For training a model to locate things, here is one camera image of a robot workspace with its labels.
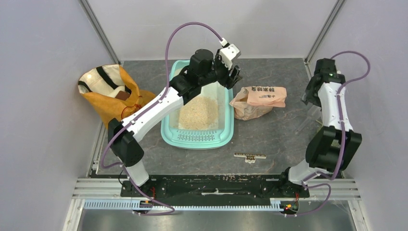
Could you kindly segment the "pink cat litter bag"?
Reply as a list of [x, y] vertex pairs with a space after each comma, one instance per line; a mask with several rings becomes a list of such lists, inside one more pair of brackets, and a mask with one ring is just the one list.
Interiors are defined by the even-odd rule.
[[286, 97], [284, 87], [249, 86], [242, 87], [229, 104], [236, 119], [247, 121], [269, 113], [274, 107], [284, 108]]

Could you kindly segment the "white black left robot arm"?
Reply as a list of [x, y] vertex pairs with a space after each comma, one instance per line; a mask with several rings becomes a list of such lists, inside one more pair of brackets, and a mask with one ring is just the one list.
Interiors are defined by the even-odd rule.
[[108, 123], [109, 146], [122, 162], [124, 172], [133, 183], [132, 190], [138, 196], [146, 196], [151, 190], [139, 141], [159, 121], [198, 96], [202, 87], [218, 82], [224, 88], [232, 89], [241, 79], [240, 68], [233, 63], [240, 54], [232, 44], [219, 49], [216, 54], [206, 49], [197, 50], [157, 97], [121, 121], [114, 118]]

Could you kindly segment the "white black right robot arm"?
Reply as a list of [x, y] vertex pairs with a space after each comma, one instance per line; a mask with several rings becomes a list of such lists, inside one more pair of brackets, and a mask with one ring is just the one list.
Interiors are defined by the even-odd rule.
[[362, 135], [354, 132], [349, 122], [345, 84], [345, 77], [337, 71], [333, 59], [317, 60], [302, 101], [320, 108], [322, 127], [308, 144], [304, 160], [281, 173], [278, 191], [282, 196], [291, 196], [317, 176], [334, 179], [357, 152]]

